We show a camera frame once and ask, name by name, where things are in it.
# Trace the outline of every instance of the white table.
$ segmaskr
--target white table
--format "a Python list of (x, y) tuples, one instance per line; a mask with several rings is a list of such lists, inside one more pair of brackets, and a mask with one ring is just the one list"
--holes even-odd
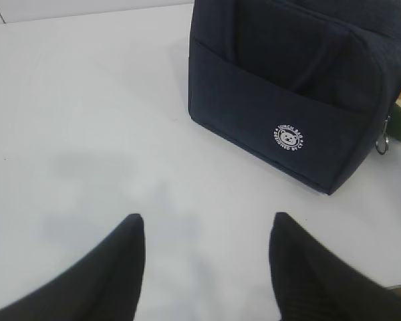
[(0, 307), (133, 212), (147, 238), (137, 320), (277, 320), (277, 211), (401, 284), (401, 144), (328, 197), (201, 128), (186, 111), (191, 12), (0, 25)]

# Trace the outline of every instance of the circular logo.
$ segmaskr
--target circular logo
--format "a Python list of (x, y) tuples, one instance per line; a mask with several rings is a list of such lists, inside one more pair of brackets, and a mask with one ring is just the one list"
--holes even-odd
[(303, 147), (303, 135), (290, 125), (279, 125), (273, 132), (277, 144), (286, 149), (296, 151)]

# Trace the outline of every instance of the carabiner clip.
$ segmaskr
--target carabiner clip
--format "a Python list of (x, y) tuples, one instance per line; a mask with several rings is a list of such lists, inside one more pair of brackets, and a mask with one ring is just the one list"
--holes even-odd
[[(379, 154), (381, 155), (385, 155), (388, 150), (389, 150), (389, 136), (388, 134), (386, 134), (386, 130), (388, 129), (388, 124), (390, 121), (390, 115), (388, 115), (388, 117), (386, 117), (385, 119), (385, 123), (383, 125), (383, 131), (381, 136), (379, 137), (379, 139), (376, 141), (376, 150), (378, 151)], [(384, 149), (380, 148), (380, 139), (383, 138), (383, 142), (384, 142)]]

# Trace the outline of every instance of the insulated lunch bag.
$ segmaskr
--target insulated lunch bag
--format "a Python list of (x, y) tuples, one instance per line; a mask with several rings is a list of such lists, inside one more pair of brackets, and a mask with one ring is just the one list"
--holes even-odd
[(332, 194), (387, 143), (401, 0), (195, 0), (189, 60), (194, 121)]

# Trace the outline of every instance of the lunch bag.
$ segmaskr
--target lunch bag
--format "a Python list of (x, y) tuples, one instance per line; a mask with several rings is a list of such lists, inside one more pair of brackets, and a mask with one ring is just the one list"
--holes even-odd
[(401, 0), (195, 0), (189, 61), (195, 122), (332, 194), (388, 150)]

